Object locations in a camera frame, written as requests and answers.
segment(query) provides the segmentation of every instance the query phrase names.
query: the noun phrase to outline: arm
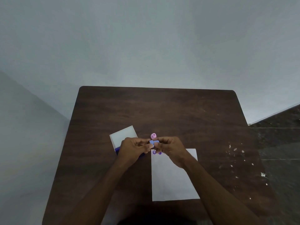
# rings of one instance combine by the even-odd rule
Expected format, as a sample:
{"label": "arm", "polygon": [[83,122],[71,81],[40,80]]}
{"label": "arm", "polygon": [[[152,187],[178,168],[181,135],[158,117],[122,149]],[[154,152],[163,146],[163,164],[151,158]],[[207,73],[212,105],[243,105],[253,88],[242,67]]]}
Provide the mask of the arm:
{"label": "arm", "polygon": [[144,152],[151,150],[149,139],[126,138],[122,141],[119,154],[114,164],[104,177],[87,195],[66,215],[60,225],[100,224],[113,195],[114,189],[124,172],[137,161]]}
{"label": "arm", "polygon": [[207,213],[215,225],[261,224],[261,220],[242,202],[224,189],[185,149],[178,137],[158,137],[157,152],[167,154],[172,162],[185,169]]}

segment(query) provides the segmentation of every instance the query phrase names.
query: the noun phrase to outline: white wall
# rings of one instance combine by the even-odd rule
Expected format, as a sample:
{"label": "white wall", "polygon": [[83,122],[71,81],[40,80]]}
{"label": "white wall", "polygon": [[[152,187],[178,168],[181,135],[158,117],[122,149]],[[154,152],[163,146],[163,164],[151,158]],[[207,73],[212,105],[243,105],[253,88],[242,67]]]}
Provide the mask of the white wall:
{"label": "white wall", "polygon": [[70,118],[82,85],[235,90],[248,123],[300,102],[299,0],[0,0],[0,69]]}
{"label": "white wall", "polygon": [[0,72],[0,224],[42,223],[68,125]]}

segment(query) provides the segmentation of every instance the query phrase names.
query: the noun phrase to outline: left hand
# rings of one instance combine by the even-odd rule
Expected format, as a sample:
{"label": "left hand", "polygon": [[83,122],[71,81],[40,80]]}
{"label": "left hand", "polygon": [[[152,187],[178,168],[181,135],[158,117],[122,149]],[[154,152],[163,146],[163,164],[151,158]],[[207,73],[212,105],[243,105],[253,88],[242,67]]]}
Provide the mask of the left hand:
{"label": "left hand", "polygon": [[127,168],[130,167],[137,161],[142,153],[151,151],[153,145],[149,144],[149,140],[150,139],[137,137],[126,137],[125,140],[122,140],[117,160],[127,166]]}

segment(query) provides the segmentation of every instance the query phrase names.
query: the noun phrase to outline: dark brown tabletop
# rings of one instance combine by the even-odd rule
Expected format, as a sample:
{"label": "dark brown tabletop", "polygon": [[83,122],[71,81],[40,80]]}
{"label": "dark brown tabletop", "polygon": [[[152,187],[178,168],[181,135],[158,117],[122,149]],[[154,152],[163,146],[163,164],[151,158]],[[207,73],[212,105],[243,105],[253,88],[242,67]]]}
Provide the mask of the dark brown tabletop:
{"label": "dark brown tabletop", "polygon": [[[256,141],[232,90],[92,87],[79,89],[43,224],[58,224],[112,165],[110,134],[133,125],[137,136],[178,136],[223,187],[259,216],[276,201]],[[151,155],[122,176],[102,224],[160,212],[191,220],[208,216],[201,200],[152,202]]]}

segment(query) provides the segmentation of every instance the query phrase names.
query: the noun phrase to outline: hand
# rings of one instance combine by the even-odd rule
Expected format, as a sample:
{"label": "hand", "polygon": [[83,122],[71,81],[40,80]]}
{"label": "hand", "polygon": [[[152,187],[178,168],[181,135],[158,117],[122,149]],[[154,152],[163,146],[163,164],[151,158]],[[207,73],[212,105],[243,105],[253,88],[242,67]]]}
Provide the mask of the hand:
{"label": "hand", "polygon": [[184,162],[187,159],[193,158],[191,154],[185,149],[181,140],[177,137],[157,137],[153,140],[159,140],[160,143],[155,142],[154,146],[157,148],[156,153],[163,152],[170,157],[171,161],[179,166],[183,167]]}
{"label": "hand", "polygon": [[153,145],[149,144],[149,140],[126,137],[125,140],[122,140],[117,161],[129,168],[142,153],[148,153],[151,150]]}

